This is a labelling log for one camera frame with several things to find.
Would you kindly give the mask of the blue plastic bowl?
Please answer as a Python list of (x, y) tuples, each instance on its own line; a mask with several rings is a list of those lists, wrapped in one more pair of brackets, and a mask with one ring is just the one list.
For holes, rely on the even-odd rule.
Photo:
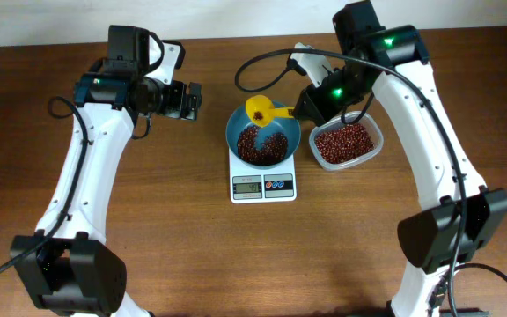
[(232, 154), (246, 166), (269, 169), (293, 156), (301, 140), (300, 124), (295, 119), (275, 118), (260, 128), (237, 108), (227, 122), (226, 142)]

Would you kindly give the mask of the red adzuki beans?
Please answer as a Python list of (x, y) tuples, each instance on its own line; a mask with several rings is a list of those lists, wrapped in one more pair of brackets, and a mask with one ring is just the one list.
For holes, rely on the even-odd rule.
[[(327, 163), (335, 165), (346, 163), (376, 148), (371, 135), (360, 123), (363, 118), (363, 115), (358, 115), (352, 120), (346, 120), (346, 123), (340, 121), (340, 128), (320, 132), (314, 138), (318, 153)], [(283, 132), (276, 132), (258, 143), (260, 131), (261, 128), (253, 124), (239, 133), (236, 142), (238, 157), (257, 166), (281, 163), (288, 156), (287, 136)]]

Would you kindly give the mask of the yellow plastic measuring scoop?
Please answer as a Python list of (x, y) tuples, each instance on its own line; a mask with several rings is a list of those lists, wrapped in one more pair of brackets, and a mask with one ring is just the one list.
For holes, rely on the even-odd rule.
[(275, 118), (293, 119), (293, 107), (277, 108), (264, 95), (256, 95), (246, 101), (246, 114), (251, 122), (260, 128), (268, 126)]

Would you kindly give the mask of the clear plastic bean container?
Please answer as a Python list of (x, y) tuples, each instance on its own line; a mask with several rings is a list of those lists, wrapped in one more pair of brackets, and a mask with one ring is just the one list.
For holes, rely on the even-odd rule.
[(309, 136), (312, 154), (329, 172), (361, 165), (377, 156), (384, 137), (377, 123), (368, 115), (353, 125), (346, 125), (340, 116), (316, 127)]

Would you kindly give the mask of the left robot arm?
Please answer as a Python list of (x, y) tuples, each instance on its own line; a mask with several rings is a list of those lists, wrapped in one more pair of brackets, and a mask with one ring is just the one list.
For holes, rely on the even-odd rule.
[(139, 119), (193, 121), (201, 87), (173, 79), (185, 49), (136, 26), (110, 26), (107, 55), (67, 101), (73, 130), (57, 187), (30, 236), (11, 243), (33, 304), (59, 316), (144, 316), (127, 292), (124, 261), (106, 245), (107, 210), (121, 155)]

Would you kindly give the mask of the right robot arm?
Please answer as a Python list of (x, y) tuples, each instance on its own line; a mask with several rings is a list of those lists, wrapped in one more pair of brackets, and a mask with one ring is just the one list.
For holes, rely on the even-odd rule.
[(310, 77), (294, 115), (317, 125), (372, 94), (391, 120), (415, 178), (421, 211), (400, 221), (406, 257), (391, 316), (437, 316), (452, 303), (453, 278), (471, 268), (507, 214), (507, 193), (489, 189), (465, 154), (438, 96), (430, 55), (411, 25), (386, 28), (369, 1), (347, 4), (333, 18), (344, 64), (304, 45), (291, 58)]

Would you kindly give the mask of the white digital kitchen scale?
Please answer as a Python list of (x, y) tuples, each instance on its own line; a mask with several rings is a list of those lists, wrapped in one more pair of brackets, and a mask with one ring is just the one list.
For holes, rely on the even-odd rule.
[(293, 156), (270, 167), (250, 166), (231, 150), (228, 150), (228, 154), (230, 199), (233, 203), (292, 202), (297, 198)]

